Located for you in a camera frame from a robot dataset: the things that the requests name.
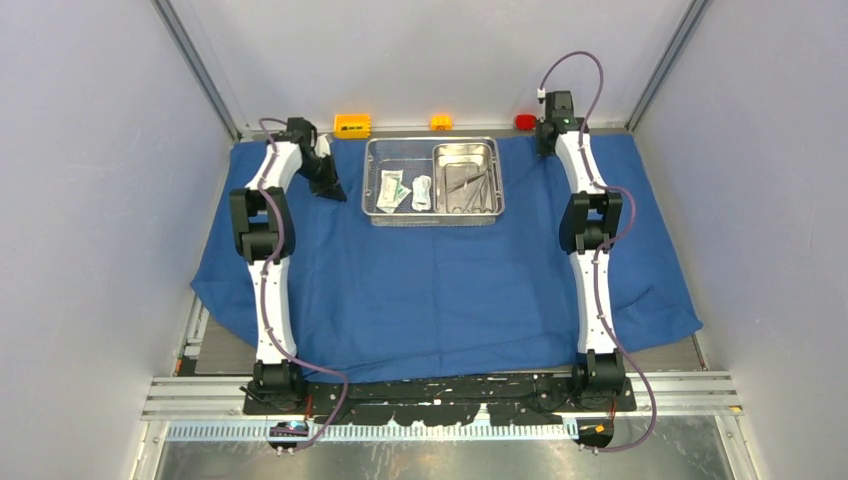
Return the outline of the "blue surgical wrap cloth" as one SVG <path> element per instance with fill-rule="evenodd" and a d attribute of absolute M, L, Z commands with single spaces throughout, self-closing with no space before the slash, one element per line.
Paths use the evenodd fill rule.
<path fill-rule="evenodd" d="M 352 383 L 534 369 L 570 363 L 578 343 L 575 280 L 558 229 L 569 199 L 555 158 L 530 137 L 497 140 L 505 210 L 484 227 L 376 227 L 361 208 L 365 141 L 332 149 L 347 202 L 317 197 L 297 175 L 286 192 L 296 232 L 290 317 L 298 357 Z M 615 333 L 629 352 L 687 339 L 703 326 L 634 139 L 590 139 L 605 182 L 634 196 L 631 232 L 611 251 Z M 264 157 L 230 153 L 224 192 L 191 287 L 219 324 L 255 347 L 248 268 L 234 244 L 229 192 Z"/>

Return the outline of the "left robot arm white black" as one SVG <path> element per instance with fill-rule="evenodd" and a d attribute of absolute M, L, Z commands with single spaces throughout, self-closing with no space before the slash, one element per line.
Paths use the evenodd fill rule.
<path fill-rule="evenodd" d="M 310 192 L 345 202 L 331 153 L 331 140 L 303 117 L 262 118 L 265 157 L 228 202 L 237 253 L 245 261 L 255 295 L 258 347 L 247 398 L 284 414 L 298 412 L 307 398 L 290 320 L 288 275 L 296 232 L 286 192 L 297 175 Z"/>

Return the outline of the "green white sterile packet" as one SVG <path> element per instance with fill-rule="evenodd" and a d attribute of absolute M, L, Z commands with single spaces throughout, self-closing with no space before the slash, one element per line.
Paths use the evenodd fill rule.
<path fill-rule="evenodd" d="M 380 174 L 380 188 L 376 208 L 383 213 L 394 213 L 412 190 L 403 183 L 403 170 L 383 170 Z"/>

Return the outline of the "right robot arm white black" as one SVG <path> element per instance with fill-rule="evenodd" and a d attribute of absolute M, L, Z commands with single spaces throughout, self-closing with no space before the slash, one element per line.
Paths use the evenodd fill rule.
<path fill-rule="evenodd" d="M 560 160 L 570 187 L 558 233 L 578 300 L 579 333 L 569 397 L 591 411 L 620 395 L 626 380 L 623 356 L 614 340 L 608 281 L 610 250 L 624 200 L 602 179 L 585 120 L 575 115 L 572 94 L 540 88 L 537 97 L 543 107 L 535 131 L 537 152 Z"/>

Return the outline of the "wire mesh steel tray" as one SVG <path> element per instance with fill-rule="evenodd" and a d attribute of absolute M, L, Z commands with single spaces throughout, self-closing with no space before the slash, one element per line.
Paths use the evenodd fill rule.
<path fill-rule="evenodd" d="M 453 216 L 442 215 L 435 211 L 435 182 L 433 149 L 442 143 L 488 143 L 495 148 L 500 167 L 503 210 L 498 216 Z M 420 175 L 432 179 L 432 208 L 426 212 L 415 212 L 411 207 L 412 192 L 395 210 L 388 214 L 376 208 L 380 188 L 380 174 L 383 170 L 403 170 L 405 186 L 412 190 L 413 180 Z M 371 223 L 382 227 L 466 227 L 493 224 L 505 210 L 502 169 L 496 141 L 491 137 L 408 137 L 378 138 L 366 144 L 364 159 L 364 177 L 362 187 L 362 211 Z"/>

